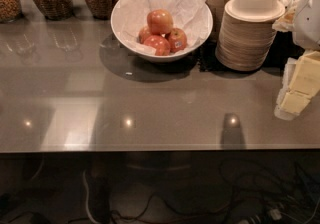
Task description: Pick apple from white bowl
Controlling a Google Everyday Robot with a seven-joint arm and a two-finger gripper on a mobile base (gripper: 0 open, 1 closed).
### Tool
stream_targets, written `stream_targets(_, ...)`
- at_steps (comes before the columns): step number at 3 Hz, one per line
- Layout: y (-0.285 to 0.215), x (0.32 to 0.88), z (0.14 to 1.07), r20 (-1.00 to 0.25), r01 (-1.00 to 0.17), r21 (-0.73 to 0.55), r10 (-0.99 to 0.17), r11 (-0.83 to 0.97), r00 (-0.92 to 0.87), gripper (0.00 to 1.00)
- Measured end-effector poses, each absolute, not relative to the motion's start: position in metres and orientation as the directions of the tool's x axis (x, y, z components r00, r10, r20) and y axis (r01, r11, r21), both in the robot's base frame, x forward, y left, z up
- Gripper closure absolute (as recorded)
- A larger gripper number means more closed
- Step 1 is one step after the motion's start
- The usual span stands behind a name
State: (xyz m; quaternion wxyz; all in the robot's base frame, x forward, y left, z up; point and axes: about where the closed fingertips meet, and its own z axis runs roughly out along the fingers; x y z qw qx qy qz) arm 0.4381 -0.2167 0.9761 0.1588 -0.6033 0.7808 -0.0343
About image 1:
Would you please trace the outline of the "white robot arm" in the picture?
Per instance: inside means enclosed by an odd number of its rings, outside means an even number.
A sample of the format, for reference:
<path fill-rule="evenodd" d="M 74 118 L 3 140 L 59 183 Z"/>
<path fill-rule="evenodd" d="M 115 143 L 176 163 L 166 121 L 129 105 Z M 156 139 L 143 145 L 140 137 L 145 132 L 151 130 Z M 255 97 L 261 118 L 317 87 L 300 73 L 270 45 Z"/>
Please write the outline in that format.
<path fill-rule="evenodd" d="M 320 0 L 300 0 L 290 26 L 293 42 L 305 52 L 289 58 L 274 114 L 283 120 L 298 117 L 320 91 Z"/>

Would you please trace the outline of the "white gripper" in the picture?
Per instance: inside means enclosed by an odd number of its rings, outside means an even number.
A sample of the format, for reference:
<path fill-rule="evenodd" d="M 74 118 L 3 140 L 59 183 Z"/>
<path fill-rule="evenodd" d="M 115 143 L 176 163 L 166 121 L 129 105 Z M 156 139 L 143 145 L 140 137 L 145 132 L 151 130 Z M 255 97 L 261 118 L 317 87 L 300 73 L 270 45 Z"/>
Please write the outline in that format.
<path fill-rule="evenodd" d="M 319 91 L 320 52 L 308 50 L 298 60 L 289 58 L 284 67 L 274 115 L 285 121 L 293 120 Z"/>

